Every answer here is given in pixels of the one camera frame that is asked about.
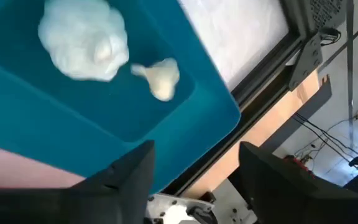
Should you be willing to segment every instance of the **blue tray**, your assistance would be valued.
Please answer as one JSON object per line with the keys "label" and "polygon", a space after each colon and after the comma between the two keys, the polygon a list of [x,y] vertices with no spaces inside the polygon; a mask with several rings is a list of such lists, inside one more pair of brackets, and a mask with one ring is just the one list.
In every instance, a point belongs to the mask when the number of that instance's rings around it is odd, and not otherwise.
{"label": "blue tray", "polygon": [[[0,148],[87,177],[154,139],[154,193],[230,132],[239,110],[179,3],[110,3],[126,22],[130,59],[104,83],[53,66],[37,35],[44,1],[0,0]],[[161,102],[129,64],[167,57],[181,76]]]}

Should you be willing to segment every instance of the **black metal frame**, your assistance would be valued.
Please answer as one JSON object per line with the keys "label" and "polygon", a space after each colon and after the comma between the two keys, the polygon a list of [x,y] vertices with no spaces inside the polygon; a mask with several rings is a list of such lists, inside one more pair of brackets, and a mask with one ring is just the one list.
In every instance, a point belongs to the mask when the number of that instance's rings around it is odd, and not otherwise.
{"label": "black metal frame", "polygon": [[[232,91],[241,110],[239,124],[174,180],[163,191],[164,193],[177,196],[184,193],[284,94],[295,89],[321,63],[319,35],[311,10],[313,1],[315,0],[280,0],[290,31]],[[337,21],[337,17],[331,19],[335,26],[339,25]],[[299,56],[297,56],[296,63],[286,66],[286,63],[297,52]]]}

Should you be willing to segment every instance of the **blue plastic bin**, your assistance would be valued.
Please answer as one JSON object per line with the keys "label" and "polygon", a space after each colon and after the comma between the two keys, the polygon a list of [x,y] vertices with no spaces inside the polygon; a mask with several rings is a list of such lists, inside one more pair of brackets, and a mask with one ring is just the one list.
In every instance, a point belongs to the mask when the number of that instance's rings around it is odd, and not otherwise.
{"label": "blue plastic bin", "polygon": [[[109,83],[61,74],[41,46],[41,0],[0,0],[0,148],[90,176],[146,139],[156,143],[152,192],[221,140],[239,110],[175,0],[110,1],[123,15],[129,63]],[[174,99],[161,102],[131,63],[177,60]]]}

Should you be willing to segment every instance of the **wooden board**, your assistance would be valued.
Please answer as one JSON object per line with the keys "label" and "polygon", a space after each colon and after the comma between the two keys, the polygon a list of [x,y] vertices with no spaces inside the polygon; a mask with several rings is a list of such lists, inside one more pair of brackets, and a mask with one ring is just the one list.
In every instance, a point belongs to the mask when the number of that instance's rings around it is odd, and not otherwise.
{"label": "wooden board", "polygon": [[310,99],[319,89],[317,71],[312,72],[293,92],[283,98],[263,116],[254,127],[220,158],[199,180],[185,193],[184,197],[200,198],[205,192],[218,187],[238,166],[239,143],[249,141],[260,146],[286,120]]}

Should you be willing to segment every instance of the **pink surface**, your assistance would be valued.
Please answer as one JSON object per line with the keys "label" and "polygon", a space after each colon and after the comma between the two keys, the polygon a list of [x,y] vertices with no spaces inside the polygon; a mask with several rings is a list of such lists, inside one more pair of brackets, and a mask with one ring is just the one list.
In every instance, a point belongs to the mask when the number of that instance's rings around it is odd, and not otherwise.
{"label": "pink surface", "polygon": [[0,188],[71,187],[84,177],[0,149]]}

